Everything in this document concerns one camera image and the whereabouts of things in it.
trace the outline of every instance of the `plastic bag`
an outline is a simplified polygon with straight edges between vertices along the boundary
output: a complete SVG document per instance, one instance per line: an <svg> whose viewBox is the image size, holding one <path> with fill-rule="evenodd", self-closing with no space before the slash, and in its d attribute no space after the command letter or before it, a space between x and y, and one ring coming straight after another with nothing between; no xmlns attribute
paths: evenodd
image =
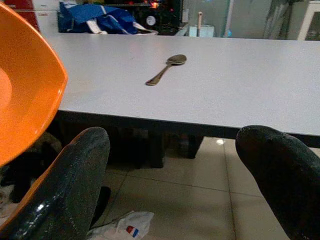
<svg viewBox="0 0 320 240"><path fill-rule="evenodd" d="M87 240L141 240L148 232L153 212L131 211L88 232Z"/></svg>

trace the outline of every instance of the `white cabinet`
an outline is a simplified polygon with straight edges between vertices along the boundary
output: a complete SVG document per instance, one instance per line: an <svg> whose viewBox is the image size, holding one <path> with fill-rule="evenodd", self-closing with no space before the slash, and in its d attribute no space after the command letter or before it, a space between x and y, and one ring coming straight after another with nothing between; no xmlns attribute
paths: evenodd
<svg viewBox="0 0 320 240"><path fill-rule="evenodd" d="M320 40L320 0L293 4L288 40Z"/></svg>

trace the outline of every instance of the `spoon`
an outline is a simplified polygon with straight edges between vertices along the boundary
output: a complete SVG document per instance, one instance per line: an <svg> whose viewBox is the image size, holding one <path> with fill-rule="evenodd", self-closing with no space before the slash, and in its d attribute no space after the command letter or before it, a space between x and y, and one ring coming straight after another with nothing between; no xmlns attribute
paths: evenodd
<svg viewBox="0 0 320 240"><path fill-rule="evenodd" d="M187 61L187 57L183 54L178 54L171 56L166 61L166 67L159 72L155 77L151 78L149 81L147 81L145 84L148 86L154 86L157 85L157 83L160 81L163 74L172 66L172 65L182 65Z"/></svg>

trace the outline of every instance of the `tiled floor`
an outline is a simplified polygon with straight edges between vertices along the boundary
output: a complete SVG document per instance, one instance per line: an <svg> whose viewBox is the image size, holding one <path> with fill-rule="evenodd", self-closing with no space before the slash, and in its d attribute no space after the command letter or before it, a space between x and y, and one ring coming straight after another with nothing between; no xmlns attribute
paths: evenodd
<svg viewBox="0 0 320 240"><path fill-rule="evenodd" d="M96 226L131 210L150 211L145 240L288 240L235 141L217 140L206 137L195 159L169 151L162 169L107 167L112 194Z"/></svg>

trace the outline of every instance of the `wall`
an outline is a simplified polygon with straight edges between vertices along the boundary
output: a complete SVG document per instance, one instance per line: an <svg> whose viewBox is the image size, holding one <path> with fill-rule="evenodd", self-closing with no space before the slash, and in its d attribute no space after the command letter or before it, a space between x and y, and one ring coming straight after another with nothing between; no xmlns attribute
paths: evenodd
<svg viewBox="0 0 320 240"><path fill-rule="evenodd" d="M231 26L233 38L262 39L272 0L234 0ZM216 36L223 35L229 0L184 0L189 8L189 22L197 24L198 11L203 12L204 24L215 26Z"/></svg>
<svg viewBox="0 0 320 240"><path fill-rule="evenodd" d="M235 0L230 29L233 38L262 39L272 0Z"/></svg>
<svg viewBox="0 0 320 240"><path fill-rule="evenodd" d="M183 9L189 9L189 23L198 23L198 12L203 12L203 24L214 25L215 35L220 37L225 30L229 0L184 0Z"/></svg>

